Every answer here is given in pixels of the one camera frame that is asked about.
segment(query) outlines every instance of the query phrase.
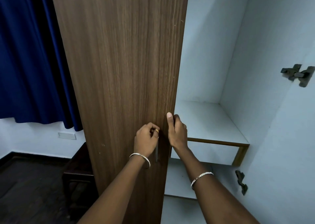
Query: person's left hand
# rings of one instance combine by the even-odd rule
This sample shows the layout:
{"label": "person's left hand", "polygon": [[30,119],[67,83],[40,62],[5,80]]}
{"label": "person's left hand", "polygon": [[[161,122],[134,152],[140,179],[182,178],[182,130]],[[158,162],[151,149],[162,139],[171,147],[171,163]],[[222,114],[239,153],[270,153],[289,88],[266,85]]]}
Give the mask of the person's left hand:
{"label": "person's left hand", "polygon": [[148,158],[158,144],[159,130],[160,128],[153,123],[142,126],[135,136],[134,152]]}

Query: person's right hand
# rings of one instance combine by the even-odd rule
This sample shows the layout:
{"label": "person's right hand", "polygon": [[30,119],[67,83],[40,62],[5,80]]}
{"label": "person's right hand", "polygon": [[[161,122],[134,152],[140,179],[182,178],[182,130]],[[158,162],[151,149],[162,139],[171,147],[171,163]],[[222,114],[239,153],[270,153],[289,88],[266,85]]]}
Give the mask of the person's right hand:
{"label": "person's right hand", "polygon": [[188,148],[186,125],[180,121],[178,115],[174,115],[175,125],[173,115],[170,112],[166,114],[166,117],[168,122],[168,139],[171,146],[175,149],[175,151]]}

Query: light switch plate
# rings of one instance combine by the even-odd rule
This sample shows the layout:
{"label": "light switch plate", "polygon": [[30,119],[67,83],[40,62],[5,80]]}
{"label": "light switch plate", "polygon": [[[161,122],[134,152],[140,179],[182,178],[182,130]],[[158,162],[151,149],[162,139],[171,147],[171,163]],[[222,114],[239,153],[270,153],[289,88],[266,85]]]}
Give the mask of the light switch plate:
{"label": "light switch plate", "polygon": [[75,133],[65,133],[65,132],[58,132],[58,138],[69,139],[69,140],[76,140],[77,139]]}

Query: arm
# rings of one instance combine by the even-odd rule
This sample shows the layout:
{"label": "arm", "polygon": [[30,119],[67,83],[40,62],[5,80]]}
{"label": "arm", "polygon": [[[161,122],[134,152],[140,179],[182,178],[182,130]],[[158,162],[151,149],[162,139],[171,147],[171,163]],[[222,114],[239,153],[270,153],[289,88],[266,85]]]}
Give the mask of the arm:
{"label": "arm", "polygon": [[[187,146],[186,125],[178,115],[174,118],[171,113],[167,113],[168,138],[192,182],[207,170]],[[194,190],[207,224],[259,224],[213,175],[207,174],[199,178],[194,184]]]}
{"label": "arm", "polygon": [[[142,126],[135,136],[134,153],[149,157],[158,143],[159,129],[152,123]],[[145,162],[146,160],[139,155],[131,156],[123,170],[84,214],[78,224],[122,223],[136,178]]]}

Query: hand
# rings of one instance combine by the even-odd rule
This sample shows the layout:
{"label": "hand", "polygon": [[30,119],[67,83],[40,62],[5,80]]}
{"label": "hand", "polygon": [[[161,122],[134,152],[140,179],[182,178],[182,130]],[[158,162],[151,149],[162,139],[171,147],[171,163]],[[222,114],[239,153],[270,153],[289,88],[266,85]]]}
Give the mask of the hand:
{"label": "hand", "polygon": [[171,146],[175,149],[175,151],[179,151],[187,146],[187,127],[180,121],[178,115],[174,115],[175,125],[173,115],[168,112],[166,114],[167,122],[168,122],[168,139]]}
{"label": "hand", "polygon": [[134,152],[148,158],[158,144],[159,130],[160,128],[153,123],[142,126],[135,136]]}

